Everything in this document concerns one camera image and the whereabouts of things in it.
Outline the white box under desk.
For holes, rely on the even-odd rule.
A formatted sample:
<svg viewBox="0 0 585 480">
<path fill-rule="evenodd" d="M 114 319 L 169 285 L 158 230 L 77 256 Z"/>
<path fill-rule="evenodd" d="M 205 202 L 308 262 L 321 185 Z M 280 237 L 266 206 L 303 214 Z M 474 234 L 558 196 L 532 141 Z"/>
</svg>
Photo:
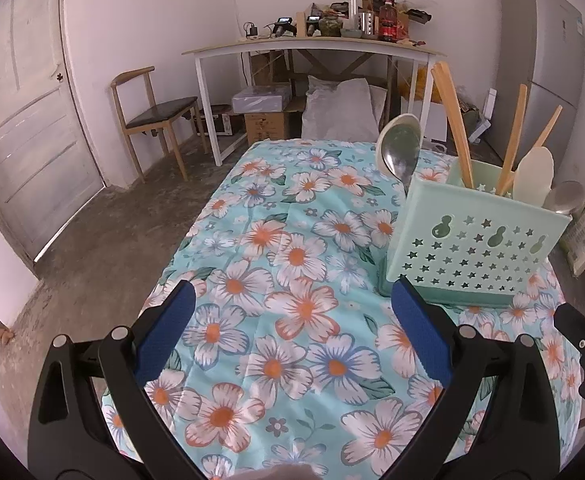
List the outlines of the white box under desk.
<svg viewBox="0 0 585 480">
<path fill-rule="evenodd" d="M 233 96 L 232 107 L 235 114 L 280 113 L 290 99 L 289 84 L 249 86 Z"/>
</svg>

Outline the steel spoon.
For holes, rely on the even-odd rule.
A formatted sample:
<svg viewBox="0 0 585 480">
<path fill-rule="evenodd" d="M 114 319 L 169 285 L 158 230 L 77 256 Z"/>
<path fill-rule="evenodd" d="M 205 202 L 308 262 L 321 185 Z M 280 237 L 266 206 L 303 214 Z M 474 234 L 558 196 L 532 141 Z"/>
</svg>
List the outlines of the steel spoon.
<svg viewBox="0 0 585 480">
<path fill-rule="evenodd" d="M 381 142 L 381 156 L 387 168 L 402 183 L 404 193 L 410 187 L 419 161 L 419 130 L 409 124 L 392 126 Z"/>
</svg>

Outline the white door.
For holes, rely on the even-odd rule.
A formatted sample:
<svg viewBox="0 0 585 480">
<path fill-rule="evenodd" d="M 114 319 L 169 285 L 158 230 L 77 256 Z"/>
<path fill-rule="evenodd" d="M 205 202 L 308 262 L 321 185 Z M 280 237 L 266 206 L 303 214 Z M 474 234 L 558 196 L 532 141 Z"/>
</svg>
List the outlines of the white door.
<svg viewBox="0 0 585 480">
<path fill-rule="evenodd" d="M 103 186 L 67 81 L 59 0 L 0 0 L 0 213 L 28 259 Z"/>
</svg>

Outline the wooden chair dark seat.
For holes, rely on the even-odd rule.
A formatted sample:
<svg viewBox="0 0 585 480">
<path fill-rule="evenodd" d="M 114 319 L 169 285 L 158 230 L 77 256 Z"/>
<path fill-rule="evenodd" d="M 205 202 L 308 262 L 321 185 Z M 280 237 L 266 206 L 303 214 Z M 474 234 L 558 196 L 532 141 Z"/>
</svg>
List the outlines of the wooden chair dark seat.
<svg viewBox="0 0 585 480">
<path fill-rule="evenodd" d="M 120 132 L 123 136 L 125 146 L 128 148 L 133 166 L 142 182 L 145 181 L 145 172 L 142 169 L 142 166 L 140 166 L 140 161 L 138 160 L 131 140 L 133 134 L 136 133 L 158 136 L 163 155 L 168 156 L 170 153 L 173 153 L 176 162 L 178 163 L 178 169 L 181 171 L 182 178 L 185 181 L 188 181 L 188 173 L 181 155 L 180 143 L 178 143 L 178 139 L 176 138 L 173 129 L 173 124 L 178 118 L 188 119 L 193 131 L 199 133 L 204 154 L 210 153 L 210 143 L 204 132 L 204 124 L 201 119 L 198 98 L 197 96 L 186 96 L 186 98 L 157 103 L 154 87 L 152 86 L 150 78 L 150 74 L 154 70 L 154 66 L 138 68 L 137 70 L 127 70 L 126 72 L 114 77 L 110 82 L 109 88 L 112 94 L 112 99 L 114 100 L 114 109 L 116 110 L 119 120 Z M 149 107 L 145 112 L 128 120 L 124 116 L 119 96 L 119 88 L 138 77 L 143 78 Z"/>
</svg>

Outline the brown cardboard box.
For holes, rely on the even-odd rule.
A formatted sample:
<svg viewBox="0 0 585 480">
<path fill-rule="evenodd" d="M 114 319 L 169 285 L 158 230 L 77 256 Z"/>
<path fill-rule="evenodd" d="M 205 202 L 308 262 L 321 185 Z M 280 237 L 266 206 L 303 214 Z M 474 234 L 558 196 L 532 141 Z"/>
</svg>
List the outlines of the brown cardboard box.
<svg viewBox="0 0 585 480">
<path fill-rule="evenodd" d="M 284 112 L 246 114 L 245 126 L 249 145 L 289 138 L 289 117 Z"/>
</svg>

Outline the red oil bottle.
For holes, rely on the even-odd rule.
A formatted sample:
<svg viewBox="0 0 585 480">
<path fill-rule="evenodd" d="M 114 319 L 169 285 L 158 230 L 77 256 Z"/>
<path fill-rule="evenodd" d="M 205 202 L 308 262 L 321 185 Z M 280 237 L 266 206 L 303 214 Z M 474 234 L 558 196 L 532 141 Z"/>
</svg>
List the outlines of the red oil bottle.
<svg viewBox="0 0 585 480">
<path fill-rule="evenodd" d="M 378 38 L 387 42 L 398 41 L 398 12 L 391 0 L 386 0 L 379 7 Z"/>
</svg>

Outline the steel utensil holder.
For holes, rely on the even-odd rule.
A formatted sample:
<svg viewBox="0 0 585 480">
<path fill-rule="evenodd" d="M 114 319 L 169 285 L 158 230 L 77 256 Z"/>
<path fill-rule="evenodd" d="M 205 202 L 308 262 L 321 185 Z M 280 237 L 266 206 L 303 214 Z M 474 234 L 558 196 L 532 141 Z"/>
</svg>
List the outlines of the steel utensil holder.
<svg viewBox="0 0 585 480">
<path fill-rule="evenodd" d="M 358 30 L 363 38 L 373 39 L 376 37 L 375 18 L 376 15 L 372 10 L 358 12 Z"/>
</svg>

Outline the grey refrigerator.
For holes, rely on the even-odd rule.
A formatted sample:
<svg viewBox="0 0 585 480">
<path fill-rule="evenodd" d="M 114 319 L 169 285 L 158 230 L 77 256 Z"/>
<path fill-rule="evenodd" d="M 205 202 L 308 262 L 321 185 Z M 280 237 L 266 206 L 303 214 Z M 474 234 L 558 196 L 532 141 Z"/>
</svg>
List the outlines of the grey refrigerator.
<svg viewBox="0 0 585 480">
<path fill-rule="evenodd" d="M 486 142 L 505 155 L 519 87 L 528 88 L 518 157 L 532 147 L 555 110 L 544 145 L 559 165 L 566 153 L 585 76 L 585 33 L 581 12 L 567 0 L 501 0 L 501 44 L 494 111 Z"/>
</svg>

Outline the white long desk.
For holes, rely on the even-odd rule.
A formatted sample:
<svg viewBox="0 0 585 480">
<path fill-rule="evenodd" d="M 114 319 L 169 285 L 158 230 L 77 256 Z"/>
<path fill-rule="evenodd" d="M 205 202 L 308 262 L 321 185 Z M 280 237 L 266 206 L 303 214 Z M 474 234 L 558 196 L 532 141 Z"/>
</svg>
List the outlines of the white long desk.
<svg viewBox="0 0 585 480">
<path fill-rule="evenodd" d="M 370 76 L 367 78 L 372 84 L 385 84 L 387 88 L 393 86 L 393 78 L 397 74 L 395 63 L 405 61 L 412 64 L 412 75 L 409 92 L 409 107 L 415 103 L 416 82 L 419 69 L 424 66 L 431 70 L 435 63 L 445 58 L 441 52 L 425 47 L 415 47 L 411 44 L 392 44 L 381 40 L 358 39 L 345 37 L 280 37 L 280 38 L 258 38 L 245 39 L 231 42 L 230 44 L 219 44 L 219 46 L 204 47 L 190 50 L 195 63 L 199 94 L 204 119 L 208 127 L 209 140 L 212 149 L 214 162 L 220 166 L 236 148 L 240 142 L 235 141 L 228 148 L 219 148 L 218 133 L 215 130 L 210 102 L 208 81 L 204 70 L 204 60 L 207 58 L 219 58 L 220 56 L 236 55 L 241 61 L 253 53 L 271 53 L 280 51 L 286 55 L 289 80 L 303 79 L 308 76 L 306 73 L 297 73 L 294 69 L 294 54 L 299 53 L 311 65 L 310 74 L 325 80 L 342 81 L 350 79 L 357 74 L 357 69 L 375 55 L 383 56 L 387 60 L 387 76 L 384 80 Z M 351 52 L 358 55 L 341 72 L 334 73 L 317 57 L 317 52 Z"/>
</svg>

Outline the yellow plastic bag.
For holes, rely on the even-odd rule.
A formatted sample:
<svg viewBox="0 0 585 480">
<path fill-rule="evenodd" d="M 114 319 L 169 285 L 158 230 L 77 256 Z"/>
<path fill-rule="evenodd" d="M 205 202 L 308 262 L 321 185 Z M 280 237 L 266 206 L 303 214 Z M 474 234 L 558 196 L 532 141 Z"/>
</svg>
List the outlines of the yellow plastic bag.
<svg viewBox="0 0 585 480">
<path fill-rule="evenodd" d="M 411 80 L 402 82 L 402 84 L 400 84 L 400 87 L 399 87 L 400 96 L 402 96 L 402 98 L 406 99 L 406 100 L 410 99 L 411 88 L 412 88 L 412 81 Z M 416 101 L 422 101 L 424 99 L 425 88 L 426 88 L 426 68 L 421 67 L 417 71 L 416 82 L 415 82 L 414 99 Z M 436 84 L 433 84 L 433 88 L 431 89 L 430 100 L 433 101 L 434 103 L 438 103 L 438 104 L 441 103 L 440 94 L 439 94 L 439 91 L 438 91 Z"/>
</svg>

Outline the mint green utensil caddy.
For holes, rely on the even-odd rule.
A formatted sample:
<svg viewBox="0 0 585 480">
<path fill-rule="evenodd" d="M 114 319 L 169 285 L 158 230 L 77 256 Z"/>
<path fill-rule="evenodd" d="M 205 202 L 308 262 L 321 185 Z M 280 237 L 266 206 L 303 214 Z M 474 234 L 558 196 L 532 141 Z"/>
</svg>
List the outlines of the mint green utensil caddy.
<svg viewBox="0 0 585 480">
<path fill-rule="evenodd" d="M 501 169 L 458 162 L 447 180 L 412 178 L 389 242 L 384 280 L 404 276 L 430 304 L 506 308 L 528 288 L 570 218 L 493 193 Z"/>
</svg>

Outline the floral blue tablecloth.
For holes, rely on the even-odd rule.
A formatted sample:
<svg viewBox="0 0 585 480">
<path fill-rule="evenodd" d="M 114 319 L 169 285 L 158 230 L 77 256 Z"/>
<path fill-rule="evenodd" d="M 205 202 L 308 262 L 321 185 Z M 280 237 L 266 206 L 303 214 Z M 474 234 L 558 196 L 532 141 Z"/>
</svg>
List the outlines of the floral blue tablecloth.
<svg viewBox="0 0 585 480">
<path fill-rule="evenodd" d="M 416 174 L 447 180 L 456 160 L 422 152 Z M 190 227 L 147 304 L 181 281 L 196 307 L 152 406 L 203 477 L 307 465 L 324 479 L 375 479 L 407 447 L 442 387 L 393 315 L 383 267 L 400 182 L 366 142 L 262 141 L 238 160 Z M 483 337 L 537 344 L 561 454 L 581 403 L 575 348 L 555 330 L 562 289 L 547 258 L 506 308 L 449 306 Z M 114 442 L 138 457 L 111 396 Z"/>
</svg>

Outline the grey white sack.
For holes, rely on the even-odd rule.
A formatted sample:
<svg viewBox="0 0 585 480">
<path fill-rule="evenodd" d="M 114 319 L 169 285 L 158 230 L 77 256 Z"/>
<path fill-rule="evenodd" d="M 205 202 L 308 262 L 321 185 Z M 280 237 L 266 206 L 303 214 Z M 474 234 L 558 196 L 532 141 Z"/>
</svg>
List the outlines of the grey white sack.
<svg viewBox="0 0 585 480">
<path fill-rule="evenodd" d="M 305 140 L 375 142 L 387 90 L 364 78 L 327 81 L 310 76 L 301 137 Z"/>
</svg>

